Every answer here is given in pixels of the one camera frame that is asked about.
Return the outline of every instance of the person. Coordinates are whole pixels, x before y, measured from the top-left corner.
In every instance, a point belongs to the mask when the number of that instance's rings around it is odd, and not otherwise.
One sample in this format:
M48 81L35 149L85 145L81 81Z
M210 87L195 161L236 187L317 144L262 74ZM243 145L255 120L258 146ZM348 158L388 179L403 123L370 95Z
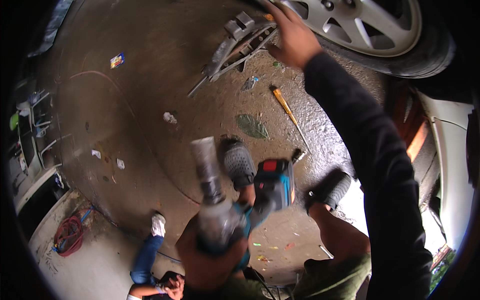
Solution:
M159 213L152 216L151 233L140 248L133 270L130 272L133 285L128 292L127 300L141 300L143 297L159 294L160 299L165 300L180 300L183 297L185 281L181 275L168 271L158 280L151 273L156 251L165 237L165 222L165 217Z
M405 143L373 97L322 50L295 12L281 4L264 4L278 24L282 44L271 46L270 54L303 70L305 90L322 106L350 152L364 190L370 236L330 213L349 180L342 172L333 172L305 208L334 257L305 262L294 298L354 299L370 266L368 299L426 298L432 255L424 248L418 184ZM238 187L240 198L252 203L254 188L245 178L243 183ZM185 269L185 299L264 299L258 284L231 274L247 249L246 239L234 243L225 255L213 257L197 250L196 236L196 227L189 224L176 245Z

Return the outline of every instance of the gray shoe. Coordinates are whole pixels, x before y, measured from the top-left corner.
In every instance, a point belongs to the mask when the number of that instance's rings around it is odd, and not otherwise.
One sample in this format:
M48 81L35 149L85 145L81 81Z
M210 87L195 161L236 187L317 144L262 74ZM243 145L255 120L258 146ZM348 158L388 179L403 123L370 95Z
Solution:
M165 236L165 217L157 213L152 216L152 235L153 236Z
M253 184L257 169L244 143L235 141L227 145L223 163L236 191Z

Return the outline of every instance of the leaf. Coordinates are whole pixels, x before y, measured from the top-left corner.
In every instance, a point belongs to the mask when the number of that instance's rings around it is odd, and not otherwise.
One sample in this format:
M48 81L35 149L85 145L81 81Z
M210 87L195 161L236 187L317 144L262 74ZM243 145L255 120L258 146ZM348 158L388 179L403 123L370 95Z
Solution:
M267 128L260 121L256 120L252 115L243 114L235 117L237 125L242 132L256 139L268 138Z

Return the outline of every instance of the debris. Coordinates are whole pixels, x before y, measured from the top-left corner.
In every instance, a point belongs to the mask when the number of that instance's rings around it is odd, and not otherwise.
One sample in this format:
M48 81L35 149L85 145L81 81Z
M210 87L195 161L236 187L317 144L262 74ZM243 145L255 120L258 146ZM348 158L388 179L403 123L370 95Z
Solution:
M242 92L245 92L245 91L253 89L253 86L255 85L255 83L257 81L258 81L257 77L255 77L255 76L250 77L249 79L247 79L247 81L245 81L245 83L243 84L243 86L241 87L240 90Z
M287 251L295 247L295 243L288 243L283 250Z
M268 258L265 257L265 255L257 255L257 259L261 262L268 263L270 262Z
M177 119L168 111L163 113L163 120L170 124L177 124Z
M102 155L100 154L100 151L92 149L92 155L95 155L98 159L102 159Z
M125 169L125 162L119 158L117 158L117 167L119 167L120 170Z
M114 58L110 59L110 68L115 69L121 64L125 62L125 55L123 55L123 52L120 53L119 55L115 56Z
M268 132L265 126L256 120L252 115L243 114L235 117L237 125L242 132L256 139L268 138Z

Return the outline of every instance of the paper scrap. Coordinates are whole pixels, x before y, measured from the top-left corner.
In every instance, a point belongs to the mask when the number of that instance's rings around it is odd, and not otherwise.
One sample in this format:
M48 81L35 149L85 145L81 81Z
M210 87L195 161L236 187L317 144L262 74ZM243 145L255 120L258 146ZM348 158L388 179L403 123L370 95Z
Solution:
M119 158L117 158L117 167L119 167L120 170L125 169L125 162Z
M102 155L100 154L100 151L92 149L92 155L98 157L98 159L102 159Z
M170 124L177 124L177 119L168 111L163 113L163 120Z

